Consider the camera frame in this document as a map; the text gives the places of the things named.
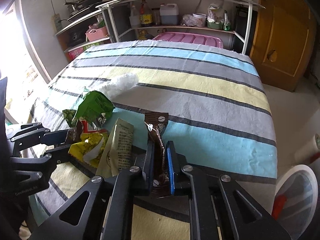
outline electrical outlet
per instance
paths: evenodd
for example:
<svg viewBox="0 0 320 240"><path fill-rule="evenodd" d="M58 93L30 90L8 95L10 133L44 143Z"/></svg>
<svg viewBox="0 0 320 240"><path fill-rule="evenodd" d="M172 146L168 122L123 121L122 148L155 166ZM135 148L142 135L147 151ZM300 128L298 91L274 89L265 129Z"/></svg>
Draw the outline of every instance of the electrical outlet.
<svg viewBox="0 0 320 240"><path fill-rule="evenodd" d="M59 22L60 20L61 20L60 14L58 14L58 13L51 17L51 21L52 21L53 29L54 29L55 33L62 30L62 23Z"/></svg>

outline silver bolt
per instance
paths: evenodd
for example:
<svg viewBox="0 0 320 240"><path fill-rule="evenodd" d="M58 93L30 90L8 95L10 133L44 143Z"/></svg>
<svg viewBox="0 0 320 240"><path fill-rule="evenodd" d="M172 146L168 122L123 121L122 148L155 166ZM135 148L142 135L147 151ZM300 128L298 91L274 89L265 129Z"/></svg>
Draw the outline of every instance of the silver bolt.
<svg viewBox="0 0 320 240"><path fill-rule="evenodd" d="M231 178L229 175L224 174L221 176L221 180L224 182L229 182L231 180Z"/></svg>
<svg viewBox="0 0 320 240"><path fill-rule="evenodd" d="M91 182L93 183L99 183L102 181L102 178L100 176L94 176L92 179L91 179Z"/></svg>
<svg viewBox="0 0 320 240"><path fill-rule="evenodd" d="M183 166L183 170L184 171L192 171L193 170L193 167L191 165L184 165Z"/></svg>
<svg viewBox="0 0 320 240"><path fill-rule="evenodd" d="M131 172L138 172L140 170L140 168L138 166L132 166L130 167L130 171Z"/></svg>

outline plastic jug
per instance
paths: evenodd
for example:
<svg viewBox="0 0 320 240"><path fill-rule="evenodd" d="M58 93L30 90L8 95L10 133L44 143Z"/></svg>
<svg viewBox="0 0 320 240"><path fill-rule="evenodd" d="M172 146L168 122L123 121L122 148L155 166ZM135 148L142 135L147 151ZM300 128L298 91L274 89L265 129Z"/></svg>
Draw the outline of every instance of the plastic jug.
<svg viewBox="0 0 320 240"><path fill-rule="evenodd" d="M161 4L160 17L162 25L179 24L179 8L175 3Z"/></svg>

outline wooden door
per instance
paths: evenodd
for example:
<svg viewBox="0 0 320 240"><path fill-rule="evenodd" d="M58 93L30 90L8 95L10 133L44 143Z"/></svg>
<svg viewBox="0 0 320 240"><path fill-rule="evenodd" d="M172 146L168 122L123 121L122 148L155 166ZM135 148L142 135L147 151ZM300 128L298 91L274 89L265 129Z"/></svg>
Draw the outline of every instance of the wooden door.
<svg viewBox="0 0 320 240"><path fill-rule="evenodd" d="M293 91L314 45L316 21L304 0L260 0L250 53L262 83Z"/></svg>

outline coffee stick packet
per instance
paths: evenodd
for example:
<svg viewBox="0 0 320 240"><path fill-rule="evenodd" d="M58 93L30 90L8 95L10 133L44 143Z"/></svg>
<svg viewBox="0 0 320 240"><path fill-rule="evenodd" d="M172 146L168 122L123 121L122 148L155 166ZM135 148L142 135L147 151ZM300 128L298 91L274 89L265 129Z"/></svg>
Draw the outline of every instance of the coffee stick packet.
<svg viewBox="0 0 320 240"><path fill-rule="evenodd" d="M144 122L148 129L148 139L155 145L153 166L153 190L152 197L163 197L170 195L168 159L165 143L162 135L168 125L169 113L146 111Z"/></svg>

